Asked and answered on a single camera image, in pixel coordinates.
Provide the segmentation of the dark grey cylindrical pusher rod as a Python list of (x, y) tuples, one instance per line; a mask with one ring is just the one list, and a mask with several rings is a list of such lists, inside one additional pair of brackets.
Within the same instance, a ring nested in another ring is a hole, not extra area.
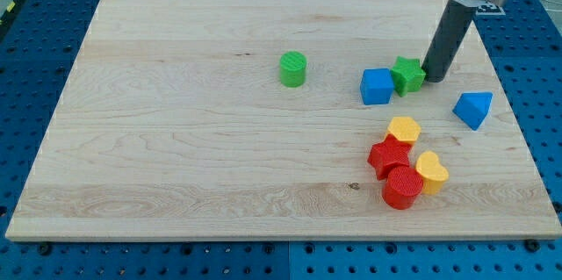
[(441, 82), (454, 60), (475, 14), (475, 7), (468, 7), (448, 0), (431, 40), (421, 68), (429, 83)]

